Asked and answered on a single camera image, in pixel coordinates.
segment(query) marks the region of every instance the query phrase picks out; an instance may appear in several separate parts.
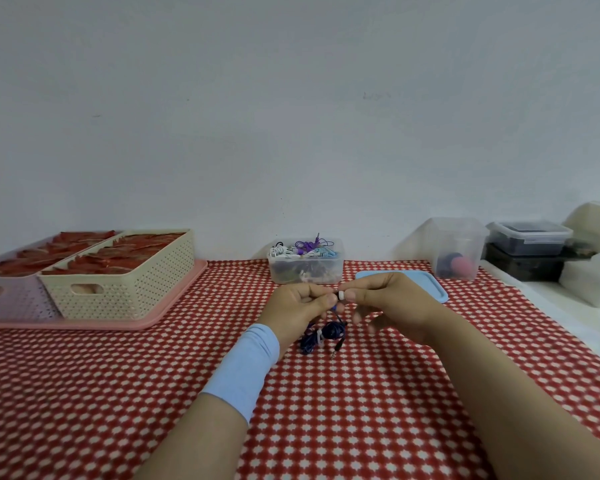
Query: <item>plastic box with clear lid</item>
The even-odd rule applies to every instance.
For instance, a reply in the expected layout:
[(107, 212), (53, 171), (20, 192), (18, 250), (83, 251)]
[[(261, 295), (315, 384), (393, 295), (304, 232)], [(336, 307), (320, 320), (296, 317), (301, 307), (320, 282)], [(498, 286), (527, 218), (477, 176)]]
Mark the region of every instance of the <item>plastic box with clear lid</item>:
[(489, 241), (511, 256), (558, 256), (573, 231), (549, 221), (492, 222)]
[(437, 278), (474, 280), (488, 234), (472, 217), (433, 217), (427, 227), (433, 274)]
[[(293, 246), (297, 241), (312, 242), (315, 237), (301, 237), (296, 239), (280, 239), (285, 246)], [(269, 272), (274, 283), (287, 285), (290, 283), (316, 283), (329, 285), (342, 280), (344, 266), (344, 246), (340, 239), (329, 239), (333, 246), (329, 249), (336, 252), (334, 257), (306, 257), (306, 256), (267, 256)]]

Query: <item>fingernail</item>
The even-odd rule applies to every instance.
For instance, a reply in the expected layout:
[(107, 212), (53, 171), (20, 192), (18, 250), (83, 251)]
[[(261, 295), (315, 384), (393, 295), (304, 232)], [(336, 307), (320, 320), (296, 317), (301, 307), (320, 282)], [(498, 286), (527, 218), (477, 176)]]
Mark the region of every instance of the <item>fingernail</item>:
[(356, 302), (356, 292), (353, 290), (346, 290), (344, 292), (344, 299), (351, 303), (355, 303)]

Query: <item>cream plastic basket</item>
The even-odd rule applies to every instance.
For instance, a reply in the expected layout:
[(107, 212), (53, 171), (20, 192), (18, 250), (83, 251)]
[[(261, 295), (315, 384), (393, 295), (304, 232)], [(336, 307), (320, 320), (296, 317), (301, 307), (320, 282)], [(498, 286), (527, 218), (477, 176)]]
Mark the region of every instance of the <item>cream plastic basket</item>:
[[(193, 268), (193, 231), (128, 230), (77, 254), (93, 254), (110, 247), (116, 239), (126, 235), (172, 232), (184, 232), (184, 235), (127, 274), (38, 275), (66, 320), (140, 320)], [(52, 267), (66, 269), (75, 257)], [(84, 293), (84, 289), (93, 292)]]

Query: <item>blue plastic lid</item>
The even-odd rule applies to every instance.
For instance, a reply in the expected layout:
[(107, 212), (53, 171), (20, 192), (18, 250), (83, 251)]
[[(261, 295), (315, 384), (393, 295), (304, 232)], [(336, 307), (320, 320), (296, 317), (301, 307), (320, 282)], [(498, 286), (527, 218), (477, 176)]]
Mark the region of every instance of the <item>blue plastic lid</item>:
[(378, 273), (406, 274), (412, 281), (419, 284), (419, 286), (424, 291), (429, 293), (440, 303), (444, 303), (449, 299), (449, 295), (447, 294), (445, 289), (442, 288), (442, 285), (438, 282), (438, 280), (435, 279), (431, 273), (427, 273), (426, 271), (417, 271), (414, 269), (378, 269), (373, 271), (359, 271), (356, 273), (356, 279), (364, 278), (365, 276), (370, 276), (371, 274)]

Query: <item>red and white checkered tablecloth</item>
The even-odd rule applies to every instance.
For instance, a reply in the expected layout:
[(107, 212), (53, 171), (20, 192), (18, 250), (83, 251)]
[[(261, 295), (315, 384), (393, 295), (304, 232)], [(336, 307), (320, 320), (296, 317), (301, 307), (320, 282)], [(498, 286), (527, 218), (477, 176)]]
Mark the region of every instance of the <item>red and white checkered tablecloth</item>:
[[(424, 269), (424, 262), (345, 263)], [(485, 271), (443, 281), (447, 306), (600, 438), (600, 359)], [(211, 262), (144, 331), (0, 331), (0, 479), (125, 479), (167, 435), (275, 285), (265, 261)], [(344, 316), (349, 319), (351, 311)], [(393, 331), (349, 327), (268, 376), (241, 479), (492, 476), (436, 355)]]

